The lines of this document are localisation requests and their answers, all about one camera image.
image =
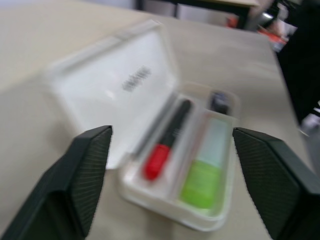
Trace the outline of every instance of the open case lid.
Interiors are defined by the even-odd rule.
[[[178,80],[164,27],[148,20],[56,63],[45,83],[73,135],[112,125],[113,169],[138,147]]]
[[[280,139],[235,128],[248,192],[274,240],[320,238],[320,179]]]

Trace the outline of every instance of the small black object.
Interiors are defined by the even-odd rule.
[[[274,240],[318,240],[320,179],[280,139],[235,128],[248,192]]]
[[[104,183],[111,126],[77,136],[41,177],[2,240],[83,240]]]
[[[228,115],[229,100],[222,92],[213,92],[209,100],[209,109],[220,114]]]

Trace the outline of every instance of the white plastic case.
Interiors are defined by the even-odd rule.
[[[177,199],[188,172],[188,151],[212,89],[180,83],[164,27],[152,20],[118,32],[52,65],[45,74],[49,107],[63,118],[72,136],[112,125],[107,169],[119,169],[121,195],[138,205],[200,231],[217,230],[231,204],[235,148],[222,169],[221,203],[214,212],[202,212]],[[230,100],[230,116],[217,118],[235,124],[239,100]],[[181,99],[193,102],[170,161],[154,183],[139,178],[141,166]]]

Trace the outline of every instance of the table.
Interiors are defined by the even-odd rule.
[[[311,168],[267,38],[84,2],[1,9],[0,28],[5,34],[0,38],[0,233],[73,137],[44,103],[38,72],[148,18],[167,27],[182,81],[237,94],[242,104],[240,126],[283,139]],[[106,173],[89,240],[270,240],[238,161],[230,213],[215,232],[191,230],[123,200],[117,192],[117,173]]]
[[[178,16],[179,4],[205,8],[210,10],[222,11],[238,16],[237,28],[243,29],[247,23],[248,14],[251,7],[257,7],[256,0],[159,0],[174,4],[173,15]],[[136,0],[136,8],[144,10],[145,0]]]

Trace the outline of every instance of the marker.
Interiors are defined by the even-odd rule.
[[[153,181],[162,172],[191,106],[192,104],[189,100],[184,100],[173,115],[164,134],[156,143],[143,166],[143,174],[146,179]]]

